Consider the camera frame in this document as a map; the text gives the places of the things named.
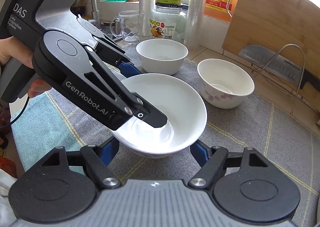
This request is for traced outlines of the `person left hand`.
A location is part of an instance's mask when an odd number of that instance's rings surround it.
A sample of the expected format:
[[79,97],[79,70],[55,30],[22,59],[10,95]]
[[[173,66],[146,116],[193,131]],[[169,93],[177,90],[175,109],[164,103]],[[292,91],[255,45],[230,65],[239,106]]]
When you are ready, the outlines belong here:
[[[15,58],[25,66],[33,69],[33,51],[15,37],[1,39],[1,66],[7,64],[11,58]],[[28,90],[29,98],[34,98],[45,91],[51,90],[51,86],[43,79],[36,79]]]

